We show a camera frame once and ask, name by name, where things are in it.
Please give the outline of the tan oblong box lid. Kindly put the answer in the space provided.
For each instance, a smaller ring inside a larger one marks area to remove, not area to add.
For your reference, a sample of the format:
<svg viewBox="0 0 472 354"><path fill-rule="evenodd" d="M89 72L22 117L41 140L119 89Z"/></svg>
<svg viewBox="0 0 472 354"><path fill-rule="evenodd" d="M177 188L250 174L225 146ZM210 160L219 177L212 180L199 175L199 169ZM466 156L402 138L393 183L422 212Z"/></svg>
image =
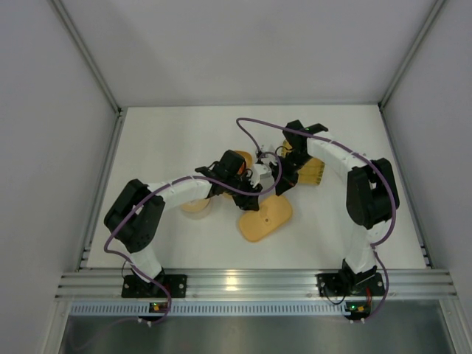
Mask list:
<svg viewBox="0 0 472 354"><path fill-rule="evenodd" d="M260 203L258 211L244 212L238 228L248 242L256 243L289 222L292 215L293 208L284 195L271 195Z"/></svg>

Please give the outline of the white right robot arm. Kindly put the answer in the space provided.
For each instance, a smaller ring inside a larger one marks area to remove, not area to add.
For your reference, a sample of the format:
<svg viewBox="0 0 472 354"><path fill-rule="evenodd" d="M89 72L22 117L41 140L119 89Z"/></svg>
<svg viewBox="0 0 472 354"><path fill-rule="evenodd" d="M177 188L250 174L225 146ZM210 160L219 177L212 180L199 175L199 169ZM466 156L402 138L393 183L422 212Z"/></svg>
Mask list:
<svg viewBox="0 0 472 354"><path fill-rule="evenodd" d="M400 204L392 165L385 158L369 160L335 142L319 123L304 127L295 120L283 128L283 135L291 148L279 163L271 165L272 176L278 181L277 195L296 186L299 171L311 159L334 170L347 188L345 205L353 227L346 239L347 252L337 284L327 292L353 294L375 276L374 231L394 220Z"/></svg>

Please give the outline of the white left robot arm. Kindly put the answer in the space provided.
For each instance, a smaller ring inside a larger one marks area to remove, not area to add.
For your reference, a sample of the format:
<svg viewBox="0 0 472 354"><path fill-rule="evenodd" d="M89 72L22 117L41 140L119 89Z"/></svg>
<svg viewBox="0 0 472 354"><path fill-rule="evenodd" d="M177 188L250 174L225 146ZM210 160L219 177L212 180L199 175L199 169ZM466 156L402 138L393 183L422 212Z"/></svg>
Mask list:
<svg viewBox="0 0 472 354"><path fill-rule="evenodd" d="M105 227L128 253L135 277L145 284L161 282L164 269L150 250L161 216L183 204L228 194L243 211L259 209L260 180L270 169L262 162L249 167L237 152L227 150L220 160L198 167L191 176L151 186L129 181L104 218Z"/></svg>

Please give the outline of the round tan bowl lid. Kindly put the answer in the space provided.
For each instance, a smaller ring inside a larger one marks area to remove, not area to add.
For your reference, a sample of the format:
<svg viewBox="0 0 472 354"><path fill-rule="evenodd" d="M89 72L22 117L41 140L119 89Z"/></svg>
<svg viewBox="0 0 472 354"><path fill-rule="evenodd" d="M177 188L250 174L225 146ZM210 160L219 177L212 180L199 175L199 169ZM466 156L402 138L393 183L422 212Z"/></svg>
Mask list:
<svg viewBox="0 0 472 354"><path fill-rule="evenodd" d="M190 214L197 214L206 211L210 208L211 200L210 199L198 199L189 201L185 204L180 206L183 212L187 212Z"/></svg>

